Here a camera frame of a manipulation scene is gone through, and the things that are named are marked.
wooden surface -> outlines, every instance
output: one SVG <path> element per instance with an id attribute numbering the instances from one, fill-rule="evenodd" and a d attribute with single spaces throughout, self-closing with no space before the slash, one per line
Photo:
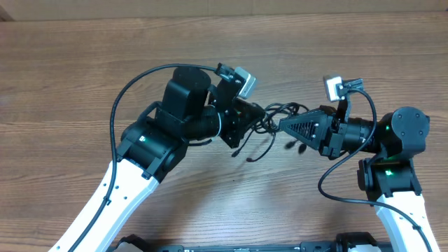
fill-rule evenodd
<path id="1" fill-rule="evenodd" d="M 36 21 L 445 11 L 448 0 L 0 0 L 0 6 L 5 20 Z"/>
<path id="2" fill-rule="evenodd" d="M 251 101 L 326 101 L 322 75 L 362 77 L 379 117 L 415 106 L 431 117 L 427 151 L 414 159 L 430 224 L 448 249 L 448 14 L 389 13 L 196 17 L 0 24 L 0 251 L 46 251 L 88 201 L 111 159 L 109 113 L 120 89 L 157 65 L 243 66 L 260 79 Z M 172 71 L 124 96 L 116 131 L 160 100 Z M 364 98 L 353 116 L 371 118 Z M 267 147 L 256 136 L 236 157 L 222 141 L 187 157 L 132 215 L 118 237 L 185 245 L 285 244 L 368 231 L 387 239 L 368 206 L 322 197 L 333 163 L 308 150 Z M 360 154 L 325 183 L 365 198 Z"/>

tabletop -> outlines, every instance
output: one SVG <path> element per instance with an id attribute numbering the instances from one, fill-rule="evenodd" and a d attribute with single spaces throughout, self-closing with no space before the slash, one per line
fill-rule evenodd
<path id="1" fill-rule="evenodd" d="M 430 116 L 426 152 L 414 158 L 432 230 L 448 249 L 448 13 L 189 17 L 0 23 L 0 251 L 47 251 L 89 200 L 111 160 L 109 115 L 120 89 L 167 63 L 244 67 L 259 85 L 250 102 L 326 100 L 322 76 L 363 78 L 379 118 L 402 106 Z M 145 77 L 123 97 L 117 138 L 172 70 Z M 371 119 L 353 96 L 353 116 Z M 388 240 L 373 208 L 321 196 L 335 161 L 285 150 L 278 134 L 251 139 L 237 157 L 222 141 L 187 156 L 134 212 L 130 234 L 188 246 L 292 244 L 366 231 Z M 365 199 L 361 153 L 324 184 Z"/>

